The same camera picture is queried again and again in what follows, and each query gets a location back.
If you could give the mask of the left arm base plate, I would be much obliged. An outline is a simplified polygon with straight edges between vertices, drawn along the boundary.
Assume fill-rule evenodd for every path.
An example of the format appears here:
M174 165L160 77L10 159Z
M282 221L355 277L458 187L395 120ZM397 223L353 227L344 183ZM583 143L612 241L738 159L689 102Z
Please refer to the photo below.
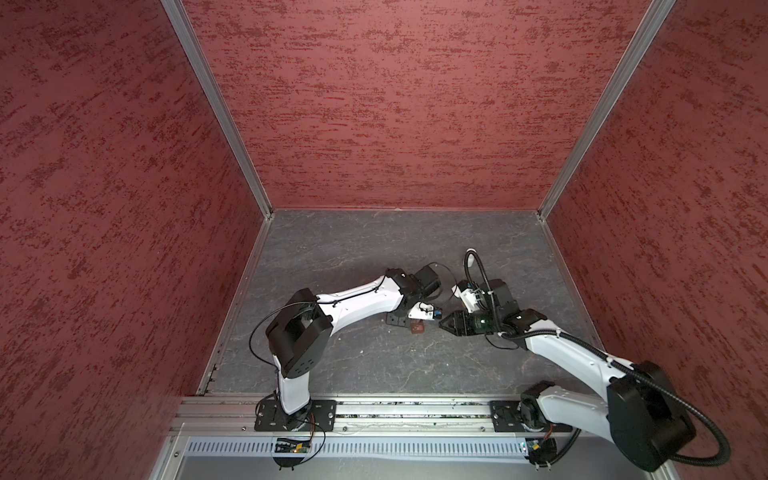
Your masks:
M299 432L333 430L337 402L311 400L293 414L286 414L279 400L265 398L255 407L254 430L256 432Z

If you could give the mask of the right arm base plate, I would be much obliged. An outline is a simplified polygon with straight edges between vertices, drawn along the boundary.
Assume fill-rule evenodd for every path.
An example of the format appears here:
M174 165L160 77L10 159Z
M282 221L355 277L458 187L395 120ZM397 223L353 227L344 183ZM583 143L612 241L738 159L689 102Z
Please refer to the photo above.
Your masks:
M571 426L562 424L549 424L544 427L527 427L523 424L520 413L519 400L493 400L489 402L490 418L496 433L521 433L544 435L549 431L553 433L570 433Z

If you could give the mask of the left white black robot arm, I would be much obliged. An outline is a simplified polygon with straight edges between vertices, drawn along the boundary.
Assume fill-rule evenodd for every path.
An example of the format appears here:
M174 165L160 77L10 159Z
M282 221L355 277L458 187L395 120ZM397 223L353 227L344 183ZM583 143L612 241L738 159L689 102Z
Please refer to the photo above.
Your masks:
M330 294L296 291L287 303L267 315L265 337L276 369L275 416L266 420L259 407L256 429L285 431L321 428L312 417L310 371L316 367L334 334L359 321L382 315L386 322L408 327L441 317L434 301L441 293L438 274L424 266L414 274L388 269L362 286Z

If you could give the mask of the brown pill organizer strip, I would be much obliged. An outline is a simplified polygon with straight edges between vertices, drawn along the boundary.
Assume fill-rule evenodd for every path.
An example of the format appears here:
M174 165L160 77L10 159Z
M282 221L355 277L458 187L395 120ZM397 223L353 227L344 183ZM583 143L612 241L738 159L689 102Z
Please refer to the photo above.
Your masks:
M423 334L425 332L425 323L423 320L412 320L410 322L410 332L413 335Z

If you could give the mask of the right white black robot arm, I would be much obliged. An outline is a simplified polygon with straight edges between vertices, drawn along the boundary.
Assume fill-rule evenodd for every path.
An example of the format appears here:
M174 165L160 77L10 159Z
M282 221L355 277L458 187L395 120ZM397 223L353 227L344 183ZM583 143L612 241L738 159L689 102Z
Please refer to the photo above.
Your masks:
M672 399L663 370L613 357L570 335L544 314L521 309L501 280L485 292L468 281L453 289L463 307L439 326L454 336L495 336L543 357L589 388L582 394L551 381L524 391L513 419L529 432L559 424L613 443L636 467L651 472L696 436L687 409Z

